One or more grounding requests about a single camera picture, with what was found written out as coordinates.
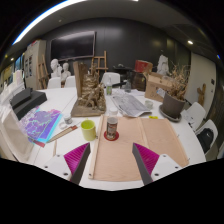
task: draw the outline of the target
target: chair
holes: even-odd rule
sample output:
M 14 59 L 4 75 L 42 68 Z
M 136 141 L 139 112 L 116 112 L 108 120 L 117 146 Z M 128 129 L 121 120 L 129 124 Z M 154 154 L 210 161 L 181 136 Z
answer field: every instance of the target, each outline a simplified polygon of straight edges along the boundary
M 49 79 L 47 88 L 48 89 L 61 88 L 61 78 L 56 77 L 56 78 Z
M 191 107 L 187 109 L 187 112 L 195 121 L 194 125 L 192 125 L 192 129 L 196 131 L 205 117 L 206 111 L 199 103 L 194 102 Z
M 65 80 L 64 88 L 71 88 L 71 87 L 76 87 L 75 76 L 69 76 Z
M 102 82 L 105 86 L 106 86 L 106 84 L 107 84 L 107 81 L 109 80 L 109 75 L 111 76 L 111 82 L 112 82 L 112 85 L 121 82 L 120 74 L 118 74 L 118 73 L 114 73 L 114 72 L 105 72 L 105 73 L 103 74 L 103 78 L 102 78 L 102 80 L 101 80 L 101 82 Z
M 214 138 L 213 138 L 213 141 L 212 141 L 212 143 L 210 145 L 210 149 L 211 149 L 211 147 L 213 146 L 213 144 L 214 144 L 214 142 L 215 142 L 215 140 L 216 140 L 216 138 L 218 136 L 218 130 L 217 130 L 214 122 L 212 120 L 208 120 L 201 128 L 199 128 L 195 132 L 195 134 L 196 135 L 200 134 L 205 128 L 210 128 L 213 131 L 213 133 L 214 133 Z
M 33 150 L 33 144 L 21 131 L 19 121 L 12 109 L 1 115 L 0 119 L 0 145 L 9 160 L 26 163 Z

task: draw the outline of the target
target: red object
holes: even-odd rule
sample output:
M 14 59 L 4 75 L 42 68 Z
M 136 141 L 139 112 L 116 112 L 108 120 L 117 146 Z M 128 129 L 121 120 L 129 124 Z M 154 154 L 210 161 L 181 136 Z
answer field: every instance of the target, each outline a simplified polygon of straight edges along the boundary
M 115 139 L 113 139 L 113 140 L 111 140 L 111 139 L 108 139 L 107 138 L 107 132 L 105 131 L 104 132 L 104 138 L 106 139 L 106 140 L 108 140 L 108 141 L 116 141 L 118 138 L 119 138 L 119 133 L 118 132 L 116 132 L 116 137 L 115 137 Z
M 135 61 L 135 71 L 142 73 L 148 64 L 149 64 L 149 62 L 147 62 L 147 61 L 136 60 Z

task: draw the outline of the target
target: wall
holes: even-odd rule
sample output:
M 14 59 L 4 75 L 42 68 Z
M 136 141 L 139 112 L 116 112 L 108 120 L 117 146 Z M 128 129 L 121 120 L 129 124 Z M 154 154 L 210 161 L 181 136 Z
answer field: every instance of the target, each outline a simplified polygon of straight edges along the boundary
M 205 118 L 211 108 L 212 101 L 216 89 L 216 65 L 214 62 L 200 55 L 191 54 L 191 73 L 188 82 L 188 88 L 185 98 L 191 104 L 198 102 L 197 88 L 202 89 L 202 85 L 206 84 L 204 109 L 206 110 Z
M 43 40 L 47 40 L 46 64 L 49 73 L 52 72 L 50 68 L 52 60 L 50 55 L 51 40 L 71 33 L 90 30 L 96 31 L 95 56 L 103 56 L 104 50 L 107 51 L 107 67 L 109 71 L 113 72 L 113 66 L 118 64 L 123 64 L 134 69 L 137 59 L 149 61 L 154 66 L 157 66 L 161 50 L 167 56 L 168 36 L 160 29 L 126 19 L 88 19 L 64 25 L 42 36 Z M 179 56 L 180 52 L 176 52 L 174 57 L 178 56 L 181 58 Z M 185 53 L 190 56 L 189 50 L 184 51 Z M 79 59 L 78 61 L 83 61 L 88 66 L 91 65 L 90 58 Z M 70 71 L 74 74 L 72 62 L 69 61 L 69 65 Z
M 211 119 L 215 123 L 218 129 L 216 144 L 220 148 L 224 140 L 224 70 L 220 66 L 216 66 L 216 71 L 216 91 L 206 120 Z
M 167 57 L 169 63 L 169 69 L 173 68 L 173 64 L 182 65 L 191 64 L 191 53 L 190 51 L 181 43 L 175 41 L 173 38 L 167 37 Z

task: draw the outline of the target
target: white chair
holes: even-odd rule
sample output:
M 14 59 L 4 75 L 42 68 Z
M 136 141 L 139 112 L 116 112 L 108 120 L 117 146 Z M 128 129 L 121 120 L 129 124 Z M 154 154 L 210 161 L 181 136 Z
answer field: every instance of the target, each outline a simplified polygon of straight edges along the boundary
M 67 77 L 64 88 L 76 87 L 75 76 Z
M 56 77 L 49 79 L 47 88 L 48 89 L 61 88 L 61 78 Z
M 211 143 L 211 145 L 210 145 L 210 149 L 211 149 L 211 147 L 213 146 L 213 144 L 214 144 L 214 142 L 215 142 L 215 140 L 216 140 L 216 138 L 217 138 L 217 136 L 218 136 L 218 130 L 217 130 L 217 128 L 216 128 L 214 122 L 213 122 L 212 120 L 208 120 L 208 121 L 207 121 L 201 128 L 199 128 L 199 129 L 195 132 L 195 134 L 196 134 L 196 135 L 200 134 L 205 128 L 210 128 L 210 129 L 213 131 L 213 133 L 214 133 L 214 138 L 213 138 L 213 141 L 212 141 L 212 143 Z
M 106 86 L 106 84 L 107 84 L 107 81 L 109 80 L 109 75 L 111 76 L 111 82 L 112 82 L 112 85 L 121 82 L 120 74 L 118 74 L 118 73 L 114 73 L 114 72 L 105 72 L 105 73 L 103 74 L 103 78 L 102 78 L 102 80 L 101 80 L 101 82 L 102 82 L 105 86 Z
M 206 111 L 199 103 L 194 102 L 191 107 L 187 109 L 187 112 L 194 119 L 192 129 L 196 131 L 205 117 Z

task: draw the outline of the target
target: cardboard box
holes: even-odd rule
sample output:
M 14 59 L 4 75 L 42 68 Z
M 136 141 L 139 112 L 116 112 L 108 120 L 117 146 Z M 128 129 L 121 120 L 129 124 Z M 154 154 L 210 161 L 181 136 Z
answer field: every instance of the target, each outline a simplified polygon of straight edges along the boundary
M 161 88 L 163 90 L 170 90 L 172 83 L 168 80 L 161 80 L 159 77 L 149 75 L 148 81 L 146 83 L 145 98 L 152 100 L 157 100 L 163 102 L 163 98 L 156 93 L 156 91 Z

